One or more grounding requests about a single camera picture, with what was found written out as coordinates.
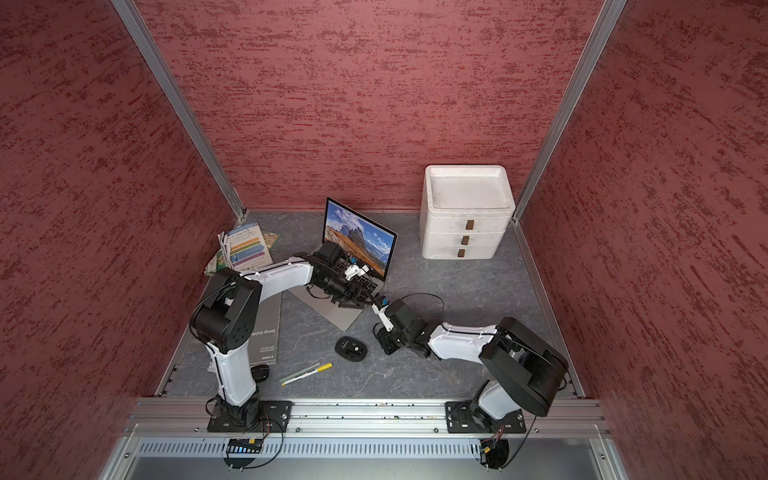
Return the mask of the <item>black wireless mouse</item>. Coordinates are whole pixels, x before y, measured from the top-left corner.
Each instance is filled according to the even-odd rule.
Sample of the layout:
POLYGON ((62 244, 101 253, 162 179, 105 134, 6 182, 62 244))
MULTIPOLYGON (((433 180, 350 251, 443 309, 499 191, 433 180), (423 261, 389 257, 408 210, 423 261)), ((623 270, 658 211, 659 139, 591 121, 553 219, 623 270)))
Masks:
POLYGON ((353 363, 363 361, 368 354, 367 346, 360 340, 350 336, 339 338, 334 345, 334 351, 344 360, 353 363))

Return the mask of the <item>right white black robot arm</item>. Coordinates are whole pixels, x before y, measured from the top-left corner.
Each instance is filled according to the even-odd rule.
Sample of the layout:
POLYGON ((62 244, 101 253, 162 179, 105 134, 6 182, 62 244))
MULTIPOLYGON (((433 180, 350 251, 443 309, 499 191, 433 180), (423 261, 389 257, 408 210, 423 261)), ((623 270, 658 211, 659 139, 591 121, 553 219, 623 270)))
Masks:
POLYGON ((391 302, 382 295, 372 309, 382 323, 380 332, 395 349, 483 365, 491 379, 474 408, 493 420, 520 409, 547 416, 569 370, 559 351, 513 317, 485 327, 427 322, 404 300, 391 302))

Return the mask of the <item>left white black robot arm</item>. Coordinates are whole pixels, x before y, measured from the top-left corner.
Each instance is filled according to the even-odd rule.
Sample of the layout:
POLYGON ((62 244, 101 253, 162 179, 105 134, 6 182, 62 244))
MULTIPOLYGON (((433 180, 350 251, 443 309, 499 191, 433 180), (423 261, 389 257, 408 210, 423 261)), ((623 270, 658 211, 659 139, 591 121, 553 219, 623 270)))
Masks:
POLYGON ((296 287, 316 287, 340 308, 374 303, 373 264, 331 241, 249 273, 231 268, 209 278, 188 328, 208 350, 218 382, 217 406, 247 416, 257 406, 248 343, 263 301, 296 287))

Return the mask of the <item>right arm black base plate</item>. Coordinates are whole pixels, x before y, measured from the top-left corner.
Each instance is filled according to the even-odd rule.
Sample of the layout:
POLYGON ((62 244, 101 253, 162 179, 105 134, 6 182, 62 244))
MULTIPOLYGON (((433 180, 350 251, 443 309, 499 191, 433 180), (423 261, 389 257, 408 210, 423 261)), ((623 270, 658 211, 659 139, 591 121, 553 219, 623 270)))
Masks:
POLYGON ((447 430, 451 434, 522 434, 527 431, 520 409, 502 420, 492 418, 470 400, 446 402, 444 410, 447 430))

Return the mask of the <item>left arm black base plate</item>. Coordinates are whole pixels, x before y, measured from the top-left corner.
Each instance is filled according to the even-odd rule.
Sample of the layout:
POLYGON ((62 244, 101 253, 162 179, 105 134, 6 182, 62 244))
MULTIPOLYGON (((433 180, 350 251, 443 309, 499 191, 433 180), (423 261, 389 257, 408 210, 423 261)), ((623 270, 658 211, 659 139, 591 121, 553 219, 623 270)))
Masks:
POLYGON ((285 432, 294 403, 251 399, 243 406, 232 406, 220 397, 210 413, 207 431, 211 433, 285 432))

